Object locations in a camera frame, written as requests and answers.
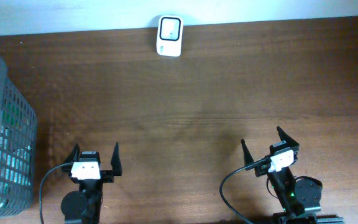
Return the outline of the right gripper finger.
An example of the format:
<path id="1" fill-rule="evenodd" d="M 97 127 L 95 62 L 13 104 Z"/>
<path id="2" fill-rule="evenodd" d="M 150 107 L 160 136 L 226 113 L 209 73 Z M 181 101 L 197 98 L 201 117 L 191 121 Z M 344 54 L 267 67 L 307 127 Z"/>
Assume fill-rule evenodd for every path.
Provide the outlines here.
<path id="1" fill-rule="evenodd" d="M 248 147 L 247 147 L 244 139 L 241 139 L 241 146 L 242 146 L 242 151 L 243 151 L 243 156 L 244 156 L 244 165 L 248 166 L 249 164 L 254 163 L 254 159 L 251 156 L 250 151 L 248 150 Z"/>
<path id="2" fill-rule="evenodd" d="M 280 126 L 277 126 L 277 132 L 281 141 L 285 141 L 290 147 L 299 147 L 300 144 L 290 137 Z"/>

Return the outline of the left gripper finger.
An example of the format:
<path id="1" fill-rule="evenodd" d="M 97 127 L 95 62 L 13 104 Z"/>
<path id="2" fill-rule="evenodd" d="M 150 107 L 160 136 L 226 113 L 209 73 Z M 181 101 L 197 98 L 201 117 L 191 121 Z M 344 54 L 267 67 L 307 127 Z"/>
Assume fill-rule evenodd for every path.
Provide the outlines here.
<path id="1" fill-rule="evenodd" d="M 122 164 L 119 156 L 119 143 L 117 142 L 113 149 L 113 154 L 111 158 L 111 167 L 114 176 L 122 175 Z"/>
<path id="2" fill-rule="evenodd" d="M 63 163 L 68 164 L 68 163 L 76 162 L 79 156 L 80 156 L 80 147 L 78 144 L 75 144 L 73 149 L 71 150 L 71 153 L 69 153 L 69 155 L 63 161 Z"/>

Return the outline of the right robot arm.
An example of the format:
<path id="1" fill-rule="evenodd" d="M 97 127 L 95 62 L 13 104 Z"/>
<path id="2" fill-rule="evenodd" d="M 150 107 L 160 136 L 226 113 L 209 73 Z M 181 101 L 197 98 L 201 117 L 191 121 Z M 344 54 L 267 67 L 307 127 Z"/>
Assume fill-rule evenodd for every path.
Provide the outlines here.
<path id="1" fill-rule="evenodd" d="M 272 215 L 272 223 L 344 223 L 335 215 L 317 216 L 321 211 L 320 200 L 323 184 L 320 180 L 308 177 L 295 177 L 291 170 L 298 160 L 300 144 L 281 127 L 277 127 L 280 142 L 269 147 L 270 154 L 255 161 L 246 142 L 241 140 L 244 164 L 247 170 L 253 169 L 256 177 L 267 177 L 283 211 Z"/>

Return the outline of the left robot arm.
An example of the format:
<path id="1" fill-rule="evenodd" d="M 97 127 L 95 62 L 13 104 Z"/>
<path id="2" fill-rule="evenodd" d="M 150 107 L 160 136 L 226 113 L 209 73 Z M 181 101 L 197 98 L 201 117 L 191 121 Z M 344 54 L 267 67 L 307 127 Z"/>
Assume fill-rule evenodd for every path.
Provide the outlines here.
<path id="1" fill-rule="evenodd" d="M 100 169 L 101 158 L 97 151 L 81 151 L 75 144 L 64 160 L 62 171 L 78 185 L 78 190 L 67 193 L 61 202 L 65 223 L 99 223 L 103 203 L 103 185 L 114 182 L 122 175 L 119 144 L 116 143 L 111 157 L 111 168 Z"/>

